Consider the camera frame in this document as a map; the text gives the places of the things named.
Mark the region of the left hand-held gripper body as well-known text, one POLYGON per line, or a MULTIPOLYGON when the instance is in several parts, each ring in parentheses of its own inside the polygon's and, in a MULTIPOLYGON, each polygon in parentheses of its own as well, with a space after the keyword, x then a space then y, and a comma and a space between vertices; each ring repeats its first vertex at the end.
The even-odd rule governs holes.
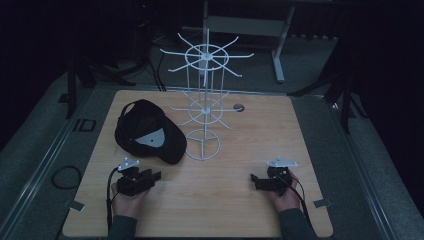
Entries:
POLYGON ((126 196, 134 196, 151 189, 155 183, 143 180, 143 171, 139 171, 139 160, 125 158, 118 166, 122 176, 117 181, 117 190, 126 196))

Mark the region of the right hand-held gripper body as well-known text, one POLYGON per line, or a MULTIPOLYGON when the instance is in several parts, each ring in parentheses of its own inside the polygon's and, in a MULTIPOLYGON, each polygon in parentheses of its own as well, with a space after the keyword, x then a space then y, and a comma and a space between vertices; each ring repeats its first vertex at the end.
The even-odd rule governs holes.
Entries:
POLYGON ((259 180, 259 189, 276 192, 279 196, 283 196, 293 182, 289 168, 296 167, 297 163, 278 156, 276 159, 268 161, 266 165, 268 166, 266 171, 268 178, 259 180))

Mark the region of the black baseball cap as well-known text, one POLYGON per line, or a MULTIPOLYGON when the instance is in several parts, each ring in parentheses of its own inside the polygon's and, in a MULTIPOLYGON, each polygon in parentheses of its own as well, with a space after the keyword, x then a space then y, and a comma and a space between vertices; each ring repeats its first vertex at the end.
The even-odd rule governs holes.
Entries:
POLYGON ((156 104, 140 99, 127 104, 118 117, 115 140, 136 157, 158 157, 167 164, 183 158, 187 140, 181 129, 156 104))

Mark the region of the white wire display rack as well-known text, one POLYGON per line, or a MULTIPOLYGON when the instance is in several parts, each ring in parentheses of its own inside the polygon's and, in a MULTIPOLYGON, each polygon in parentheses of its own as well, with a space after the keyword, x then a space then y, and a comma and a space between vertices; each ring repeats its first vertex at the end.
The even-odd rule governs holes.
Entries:
POLYGON ((234 45, 239 37, 225 45, 216 45, 209 40, 204 43, 192 43, 187 38, 178 34, 180 40, 186 45, 184 52, 175 52, 161 49, 166 55, 181 56, 184 63, 177 68, 169 69, 169 72, 186 72, 186 87, 181 90, 188 100, 185 108, 173 107, 175 111, 185 111, 188 119, 180 123, 180 126, 195 124, 196 128, 186 134, 186 154, 192 159, 206 161, 213 159, 221 150, 221 139, 212 127, 216 124, 230 129, 223 116, 227 112, 237 112, 233 106, 224 106, 224 99, 230 94, 224 89, 225 75, 241 78, 242 75, 234 72, 228 63, 233 59, 246 59, 254 54, 233 55, 227 50, 234 45))

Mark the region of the person's left hand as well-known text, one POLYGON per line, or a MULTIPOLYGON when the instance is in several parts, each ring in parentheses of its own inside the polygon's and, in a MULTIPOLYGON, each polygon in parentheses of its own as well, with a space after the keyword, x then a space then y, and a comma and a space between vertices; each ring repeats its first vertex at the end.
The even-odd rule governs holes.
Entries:
POLYGON ((126 196, 118 192, 116 183, 112 184, 111 190, 114 194, 114 200, 112 201, 113 213, 117 216, 136 219, 141 211, 142 202, 149 191, 146 190, 134 196, 126 196))

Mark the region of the person's right hand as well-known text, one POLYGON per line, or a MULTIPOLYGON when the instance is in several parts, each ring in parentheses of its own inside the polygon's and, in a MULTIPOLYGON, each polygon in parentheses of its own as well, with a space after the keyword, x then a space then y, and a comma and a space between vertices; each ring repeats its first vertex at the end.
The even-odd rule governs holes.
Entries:
POLYGON ((273 203, 277 212, 300 208, 300 199, 295 192, 297 187, 297 177, 293 173, 291 173, 291 176, 293 178, 291 189, 288 189, 284 195, 279 196, 275 192, 267 192, 267 196, 273 203))

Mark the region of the black tripod stand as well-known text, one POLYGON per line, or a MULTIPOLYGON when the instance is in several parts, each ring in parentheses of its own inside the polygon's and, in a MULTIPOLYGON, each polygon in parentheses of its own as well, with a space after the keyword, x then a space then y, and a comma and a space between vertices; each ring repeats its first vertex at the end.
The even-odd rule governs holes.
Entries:
POLYGON ((70 119, 77 109, 77 80, 80 80, 83 87, 95 87, 96 80, 92 71, 98 72, 120 85, 134 86, 134 83, 124 80, 116 72, 107 69, 94 60, 79 53, 71 52, 67 64, 67 93, 65 94, 68 107, 67 119, 70 119))
POLYGON ((347 67, 338 72, 331 73, 327 76, 320 75, 317 81, 300 90, 289 92, 288 96, 301 97, 315 89, 318 89, 328 84, 329 88, 324 94, 323 99, 326 103, 334 105, 339 98, 342 98, 340 124, 344 132, 346 134, 349 134, 350 130, 348 123, 350 116, 350 105, 353 101, 352 92, 355 75, 356 71, 353 67, 347 67))

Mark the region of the white metal desk frame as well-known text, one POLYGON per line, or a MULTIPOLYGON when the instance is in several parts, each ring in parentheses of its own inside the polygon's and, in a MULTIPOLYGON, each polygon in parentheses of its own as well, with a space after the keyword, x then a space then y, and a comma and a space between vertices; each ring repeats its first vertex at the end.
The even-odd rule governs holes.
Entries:
POLYGON ((284 20, 261 20, 255 18, 211 15, 209 13, 209 3, 211 1, 212 0, 203 0, 203 42, 206 43, 209 40, 210 32, 277 37, 279 43, 277 47, 271 51, 271 57, 276 81, 278 83, 283 83, 285 81, 285 76, 280 55, 288 36, 295 7, 289 6, 287 8, 284 20))

